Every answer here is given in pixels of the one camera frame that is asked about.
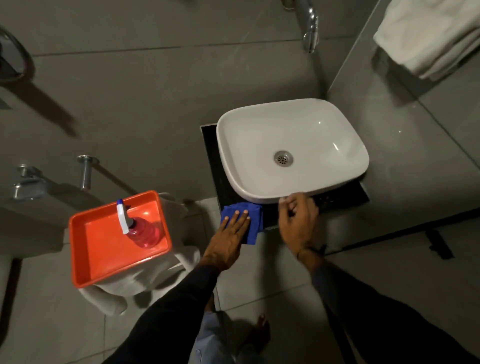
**spray bottle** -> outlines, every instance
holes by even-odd
[[[130,218],[123,200],[117,201],[117,214],[123,234],[127,235],[135,244],[141,248],[151,248],[158,244],[165,235],[163,226],[158,226],[144,218]]]

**white spray nozzle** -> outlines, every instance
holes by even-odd
[[[128,234],[129,228],[133,225],[133,219],[128,217],[127,208],[123,204],[122,199],[117,201],[117,214],[119,216],[121,231],[124,234]]]

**bare foot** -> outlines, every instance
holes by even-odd
[[[210,296],[210,299],[207,302],[207,306],[205,306],[205,312],[216,312],[215,310],[215,296],[212,295]]]
[[[265,315],[258,317],[257,323],[253,326],[247,339],[245,339],[243,345],[252,344],[257,353],[265,348],[270,341],[270,323],[265,318]]]

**blue microfiber cloth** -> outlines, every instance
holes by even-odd
[[[243,237],[241,243],[248,245],[255,245],[257,241],[257,234],[264,230],[264,214],[262,212],[262,205],[252,204],[250,202],[239,202],[230,206],[225,206],[222,211],[223,221],[225,216],[232,218],[235,211],[240,211],[240,216],[244,210],[248,210],[248,216],[250,216],[250,226],[248,227],[245,236]]]

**jeans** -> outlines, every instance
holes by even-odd
[[[237,364],[264,364],[265,360],[251,344],[244,345]],[[206,312],[190,355],[189,364],[234,364],[218,313]]]

